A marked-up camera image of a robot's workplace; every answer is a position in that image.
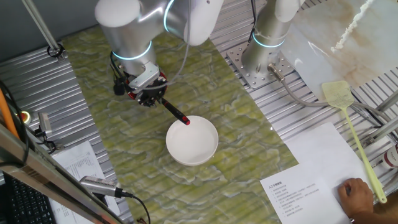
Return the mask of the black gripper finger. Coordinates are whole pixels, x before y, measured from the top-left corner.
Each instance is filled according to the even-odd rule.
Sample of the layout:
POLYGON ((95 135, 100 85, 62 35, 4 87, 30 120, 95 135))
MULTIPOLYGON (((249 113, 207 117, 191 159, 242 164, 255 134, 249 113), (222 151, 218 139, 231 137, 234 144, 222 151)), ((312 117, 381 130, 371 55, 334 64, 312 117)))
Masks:
POLYGON ((165 92, 166 92, 166 90, 167 90, 167 87, 168 87, 168 81, 167 81, 167 79, 165 78, 165 77, 163 77, 163 76, 160 76, 159 78, 158 78, 158 81, 159 81, 159 88, 158 88, 158 90, 157 90, 157 98, 158 99, 161 99, 164 95, 165 95, 165 92))
POLYGON ((155 98, 153 96, 148 95, 136 95, 134 99, 141 106, 145 107, 153 107, 155 105, 155 98))

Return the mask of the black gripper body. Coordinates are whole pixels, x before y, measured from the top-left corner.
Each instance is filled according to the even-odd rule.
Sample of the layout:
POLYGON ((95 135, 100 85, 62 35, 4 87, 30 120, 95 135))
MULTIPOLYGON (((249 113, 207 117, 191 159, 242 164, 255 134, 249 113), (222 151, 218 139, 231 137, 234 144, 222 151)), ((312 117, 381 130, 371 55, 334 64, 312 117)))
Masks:
POLYGON ((162 96, 162 89, 159 88, 162 82, 159 80, 155 80, 149 87, 155 87, 153 90, 142 90, 138 95, 139 101, 154 101, 162 96))

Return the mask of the person's bare hand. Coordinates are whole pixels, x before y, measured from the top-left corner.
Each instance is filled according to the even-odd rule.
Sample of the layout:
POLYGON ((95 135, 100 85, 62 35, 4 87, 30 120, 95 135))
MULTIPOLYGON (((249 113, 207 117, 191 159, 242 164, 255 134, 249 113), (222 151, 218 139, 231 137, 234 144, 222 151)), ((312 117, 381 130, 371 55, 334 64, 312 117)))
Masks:
POLYGON ((373 192, 368 184, 360 178, 352 178, 344 181, 338 187, 338 195, 341 207, 349 218, 354 218, 360 213, 372 213, 373 192))

